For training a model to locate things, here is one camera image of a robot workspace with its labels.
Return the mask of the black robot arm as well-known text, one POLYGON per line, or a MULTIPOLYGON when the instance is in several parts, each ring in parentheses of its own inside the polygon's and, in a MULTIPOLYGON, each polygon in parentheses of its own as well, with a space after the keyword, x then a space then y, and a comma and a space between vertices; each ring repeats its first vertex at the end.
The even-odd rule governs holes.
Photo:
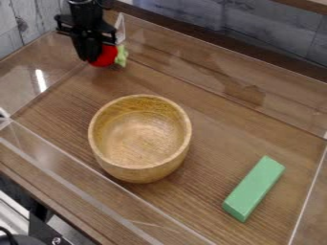
POLYGON ((57 33, 67 35, 79 58, 95 62, 103 53, 103 45, 117 43, 116 28, 104 21, 103 0, 67 0, 71 12, 56 14, 57 33))

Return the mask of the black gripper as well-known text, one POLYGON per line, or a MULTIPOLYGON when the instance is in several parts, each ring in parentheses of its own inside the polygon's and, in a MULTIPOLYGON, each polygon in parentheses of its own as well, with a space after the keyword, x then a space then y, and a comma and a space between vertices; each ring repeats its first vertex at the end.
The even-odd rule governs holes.
POLYGON ((87 59, 89 62, 97 60, 103 51, 103 44, 117 44, 117 30, 103 19, 91 22, 83 20, 77 23, 68 14, 56 14, 53 19, 57 24, 57 33, 71 36, 77 56, 83 61, 87 59))

